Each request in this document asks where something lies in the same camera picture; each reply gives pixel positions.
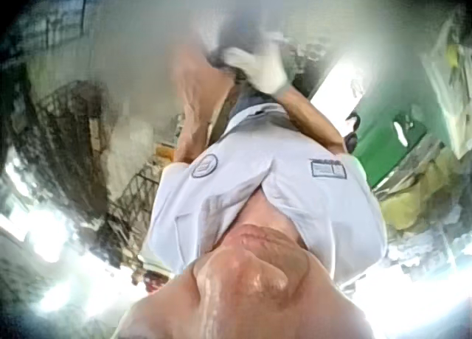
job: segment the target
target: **logo patch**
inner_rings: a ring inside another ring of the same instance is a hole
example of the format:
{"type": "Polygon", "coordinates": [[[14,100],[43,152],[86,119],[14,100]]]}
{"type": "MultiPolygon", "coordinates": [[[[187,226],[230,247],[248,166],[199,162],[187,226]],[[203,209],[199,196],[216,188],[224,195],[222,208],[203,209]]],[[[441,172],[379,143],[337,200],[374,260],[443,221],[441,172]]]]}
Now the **logo patch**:
{"type": "Polygon", "coordinates": [[[310,160],[313,177],[328,177],[347,179],[346,169],[337,160],[310,160]]]}
{"type": "Polygon", "coordinates": [[[201,159],[192,172],[192,177],[203,178],[211,175],[218,166],[218,157],[210,153],[201,159]]]}

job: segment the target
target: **rectangular patch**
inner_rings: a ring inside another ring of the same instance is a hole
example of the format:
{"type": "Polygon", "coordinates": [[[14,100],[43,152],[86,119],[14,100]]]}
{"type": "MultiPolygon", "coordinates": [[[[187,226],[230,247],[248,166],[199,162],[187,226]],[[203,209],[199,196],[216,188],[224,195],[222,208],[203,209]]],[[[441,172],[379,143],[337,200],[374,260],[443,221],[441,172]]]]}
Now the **rectangular patch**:
{"type": "Polygon", "coordinates": [[[310,160],[313,177],[328,177],[347,179],[346,169],[337,160],[310,160]]]}

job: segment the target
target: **white shirt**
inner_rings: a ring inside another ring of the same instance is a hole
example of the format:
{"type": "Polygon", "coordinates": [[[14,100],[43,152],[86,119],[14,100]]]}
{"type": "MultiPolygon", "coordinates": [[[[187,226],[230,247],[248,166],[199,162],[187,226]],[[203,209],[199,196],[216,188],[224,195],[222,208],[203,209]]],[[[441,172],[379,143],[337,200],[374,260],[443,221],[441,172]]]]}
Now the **white shirt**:
{"type": "Polygon", "coordinates": [[[376,263],[386,230],[360,164],[284,124],[288,116],[277,104],[247,108],[191,165],[166,167],[141,255],[181,273],[212,249],[261,186],[335,282],[376,263]]]}

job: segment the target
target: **glove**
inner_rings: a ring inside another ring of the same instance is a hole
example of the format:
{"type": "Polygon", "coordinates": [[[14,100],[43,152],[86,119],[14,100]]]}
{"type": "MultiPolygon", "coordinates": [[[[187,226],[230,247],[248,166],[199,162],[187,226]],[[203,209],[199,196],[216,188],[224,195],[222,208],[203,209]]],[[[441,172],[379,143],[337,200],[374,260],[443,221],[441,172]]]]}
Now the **glove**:
{"type": "Polygon", "coordinates": [[[282,94],[290,85],[283,68],[276,36],[276,33],[267,34],[257,54],[235,47],[228,48],[223,53],[227,65],[243,70],[249,82],[257,90],[273,97],[282,94]]]}

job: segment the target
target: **green surface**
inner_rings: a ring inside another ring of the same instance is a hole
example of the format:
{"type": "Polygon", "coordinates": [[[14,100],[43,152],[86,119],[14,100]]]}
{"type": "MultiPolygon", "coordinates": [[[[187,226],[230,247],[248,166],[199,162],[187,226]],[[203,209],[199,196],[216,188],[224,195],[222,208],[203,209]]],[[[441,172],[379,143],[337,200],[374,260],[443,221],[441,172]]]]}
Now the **green surface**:
{"type": "Polygon", "coordinates": [[[402,53],[391,60],[356,111],[362,121],[354,155],[363,164],[372,187],[395,168],[427,131],[449,145],[443,113],[417,55],[402,53]],[[414,126],[404,131],[408,147],[398,141],[393,125],[398,114],[416,118],[414,126]]]}

